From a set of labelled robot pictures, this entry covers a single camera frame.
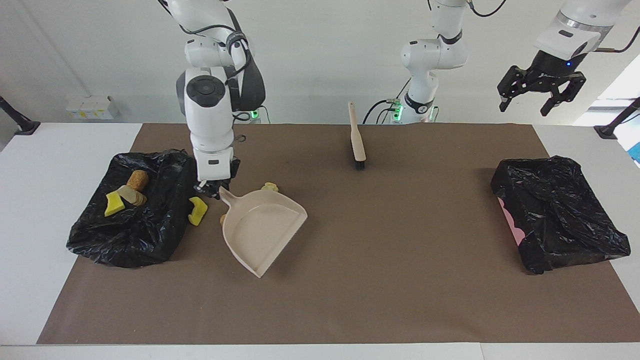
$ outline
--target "dustpan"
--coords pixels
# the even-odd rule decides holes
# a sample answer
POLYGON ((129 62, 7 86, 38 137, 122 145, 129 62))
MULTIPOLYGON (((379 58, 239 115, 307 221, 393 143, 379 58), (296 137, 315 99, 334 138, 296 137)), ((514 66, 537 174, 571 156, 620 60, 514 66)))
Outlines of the dustpan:
POLYGON ((220 188, 220 198, 229 206, 222 225, 227 246, 257 277, 264 275, 307 219, 302 206, 272 190, 236 197, 220 188))

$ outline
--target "robotic arm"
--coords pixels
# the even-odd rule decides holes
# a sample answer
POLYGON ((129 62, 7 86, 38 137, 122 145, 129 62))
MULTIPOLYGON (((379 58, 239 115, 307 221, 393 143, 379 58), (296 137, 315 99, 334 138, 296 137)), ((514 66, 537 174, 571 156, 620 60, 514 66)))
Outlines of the robotic arm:
POLYGON ((176 90, 191 131, 198 169, 196 190, 219 198, 240 165, 234 156, 234 112, 256 110, 264 82, 246 35, 223 0, 170 0, 165 8, 182 30, 198 38, 185 47, 187 69, 176 90))
POLYGON ((512 66, 498 84, 502 97, 500 110, 526 92, 550 92, 540 110, 547 116, 562 102, 571 102, 587 81, 575 71, 588 53, 596 51, 631 0, 567 0, 551 25, 540 34, 539 49, 531 66, 522 70, 512 66), (559 87, 568 84, 561 92, 559 87))
POLYGON ((401 99, 397 122, 424 122, 438 90, 438 78, 432 70, 456 69, 467 63, 468 45, 462 39, 462 20, 467 0, 435 0, 433 28, 438 38, 414 40, 403 48, 403 64, 411 72, 412 82, 401 99))

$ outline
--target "brown paper surface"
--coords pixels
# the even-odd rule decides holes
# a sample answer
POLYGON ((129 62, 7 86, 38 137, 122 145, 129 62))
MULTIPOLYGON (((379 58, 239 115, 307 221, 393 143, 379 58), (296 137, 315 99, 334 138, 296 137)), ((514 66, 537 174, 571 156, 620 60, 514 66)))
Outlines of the brown paper surface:
MULTIPOLYGON (((525 272, 489 184, 502 159, 547 156, 531 126, 361 128, 357 172, 349 126, 236 126, 232 191, 274 182, 309 214, 265 276, 236 261, 207 199, 167 263, 79 258, 38 343, 640 341, 609 263, 525 272)), ((169 148, 190 148, 185 125, 145 124, 132 151, 169 148)))

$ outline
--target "black stand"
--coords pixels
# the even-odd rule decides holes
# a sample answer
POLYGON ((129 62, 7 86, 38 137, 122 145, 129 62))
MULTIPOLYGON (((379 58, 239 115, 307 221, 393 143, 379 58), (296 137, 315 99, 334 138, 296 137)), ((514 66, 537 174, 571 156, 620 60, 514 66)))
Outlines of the black stand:
POLYGON ((596 133, 600 135, 603 139, 608 140, 617 140, 616 135, 613 135, 613 131, 618 127, 618 125, 622 124, 631 114, 635 113, 638 108, 640 108, 640 97, 638 97, 634 102, 631 103, 626 109, 624 109, 620 115, 618 115, 609 125, 599 125, 594 126, 596 129, 596 133))
POLYGON ((5 99, 1 96, 0 108, 2 108, 5 113, 9 114, 11 119, 13 119, 13 121, 15 121, 15 123, 20 127, 20 130, 15 132, 16 135, 31 135, 35 133, 38 126, 40 126, 39 121, 29 120, 29 118, 19 113, 16 109, 9 105, 9 103, 6 102, 5 99))

